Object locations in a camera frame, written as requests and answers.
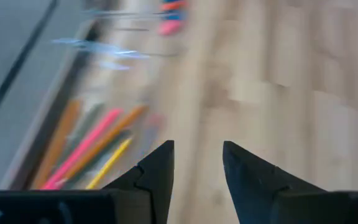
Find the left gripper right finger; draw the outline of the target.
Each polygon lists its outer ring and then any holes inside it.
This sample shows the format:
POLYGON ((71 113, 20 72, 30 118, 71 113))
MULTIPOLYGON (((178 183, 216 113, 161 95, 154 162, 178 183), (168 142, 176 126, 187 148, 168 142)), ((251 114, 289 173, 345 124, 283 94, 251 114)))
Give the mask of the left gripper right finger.
POLYGON ((358 191, 327 191, 232 141, 223 167, 240 224, 358 224, 358 191))

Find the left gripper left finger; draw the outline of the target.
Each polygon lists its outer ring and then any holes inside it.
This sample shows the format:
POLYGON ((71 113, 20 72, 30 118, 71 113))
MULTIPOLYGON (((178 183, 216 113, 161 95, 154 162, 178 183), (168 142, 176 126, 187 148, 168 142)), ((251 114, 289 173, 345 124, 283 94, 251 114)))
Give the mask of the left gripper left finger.
POLYGON ((0 224, 166 224, 174 142, 99 190, 0 191, 0 224))

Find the yellow pencil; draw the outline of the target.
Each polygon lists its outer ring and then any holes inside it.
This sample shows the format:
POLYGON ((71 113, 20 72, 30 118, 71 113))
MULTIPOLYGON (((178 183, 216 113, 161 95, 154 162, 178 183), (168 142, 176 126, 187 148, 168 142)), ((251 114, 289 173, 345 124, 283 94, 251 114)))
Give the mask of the yellow pencil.
POLYGON ((122 156, 123 152, 131 145, 132 141, 133 137, 129 137, 119 145, 112 156, 106 161, 95 177, 86 186, 86 190, 95 189, 97 187, 100 181, 104 179, 105 175, 112 169, 113 165, 122 156))

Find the orange pencil pink eraser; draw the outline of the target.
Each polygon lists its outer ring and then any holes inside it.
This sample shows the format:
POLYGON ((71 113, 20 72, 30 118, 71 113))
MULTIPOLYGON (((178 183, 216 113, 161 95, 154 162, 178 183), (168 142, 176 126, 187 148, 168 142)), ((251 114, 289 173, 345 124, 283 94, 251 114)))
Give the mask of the orange pencil pink eraser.
POLYGON ((72 131, 76 120, 80 115, 82 104, 81 100, 70 100, 65 108, 58 125, 53 132, 39 169, 31 183, 31 189, 40 189, 48 180, 54 165, 57 163, 58 158, 63 152, 66 137, 72 131))
POLYGON ((148 105, 140 105, 119 120, 117 125, 108 131, 89 151, 85 153, 69 170, 62 179, 70 179, 79 171, 83 170, 116 136, 126 127, 130 126, 136 119, 149 109, 148 105))

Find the blue eraser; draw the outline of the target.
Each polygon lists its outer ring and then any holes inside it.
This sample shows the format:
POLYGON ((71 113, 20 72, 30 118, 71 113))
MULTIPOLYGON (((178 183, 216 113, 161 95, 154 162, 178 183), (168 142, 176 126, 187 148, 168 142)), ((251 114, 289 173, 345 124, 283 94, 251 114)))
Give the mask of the blue eraser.
POLYGON ((171 12, 163 16, 163 20, 166 21, 183 21, 185 18, 185 12, 171 12))

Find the green pencil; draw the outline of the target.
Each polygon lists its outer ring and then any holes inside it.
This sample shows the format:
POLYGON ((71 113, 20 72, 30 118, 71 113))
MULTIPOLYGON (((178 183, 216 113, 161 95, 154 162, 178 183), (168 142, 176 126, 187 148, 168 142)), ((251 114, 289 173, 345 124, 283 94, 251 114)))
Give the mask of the green pencil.
POLYGON ((86 136, 103 108, 104 103, 95 103, 84 109, 74 130, 67 136, 67 142, 65 143, 63 152, 56 163, 56 168, 59 168, 73 153, 76 147, 86 136))

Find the clear plastic bin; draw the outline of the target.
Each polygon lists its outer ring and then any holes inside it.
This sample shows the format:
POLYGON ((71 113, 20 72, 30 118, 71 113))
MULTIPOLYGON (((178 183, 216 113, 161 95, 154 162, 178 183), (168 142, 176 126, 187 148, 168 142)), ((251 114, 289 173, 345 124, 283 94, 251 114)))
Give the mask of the clear plastic bin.
MULTIPOLYGON (((158 36, 150 36, 145 40, 129 39, 125 40, 123 45, 140 52, 150 50, 149 44, 156 37, 158 36)), ((150 124, 149 119, 154 115, 158 115, 161 110, 157 104, 160 96, 160 89, 157 83, 162 79, 163 72, 167 71, 172 58, 175 56, 149 56, 148 59, 125 59, 123 60, 125 69, 117 70, 116 64, 119 62, 117 57, 99 53, 89 54, 90 57, 87 60, 87 64, 78 72, 78 80, 74 85, 73 93, 70 97, 70 100, 81 100, 83 103, 76 123, 79 121, 84 109, 95 103, 104 103, 104 108, 88 133, 113 108, 123 109, 122 115, 125 116, 136 106, 141 104, 150 105, 150 111, 147 114, 141 116, 134 124, 122 130, 130 130, 132 132, 131 137, 134 140, 132 146, 125 151, 101 181, 101 185, 106 185, 108 182, 118 178, 131 165, 149 152, 150 144, 157 133, 156 126, 150 124)), ((6 155, 10 149, 15 150, 15 154, 17 153, 32 118, 36 114, 38 105, 39 101, 36 103, 33 111, 28 111, 27 103, 21 103, 9 114, 6 122, 6 131, 19 144, 14 145, 7 138, 0 136, 0 153, 2 155, 6 155)), ((7 166, 7 170, 3 173, 2 178, 6 175, 15 154, 9 156, 6 162, 0 161, 0 167, 7 166)))
POLYGON ((142 55, 156 57, 172 57, 182 50, 179 31, 173 35, 160 35, 158 28, 165 21, 163 16, 171 12, 185 12, 184 9, 162 11, 160 6, 163 0, 83 0, 87 14, 99 19, 107 19, 113 22, 128 20, 140 22, 138 27, 118 27, 117 30, 134 32, 140 37, 147 32, 151 37, 158 37, 152 41, 150 50, 143 50, 142 55))

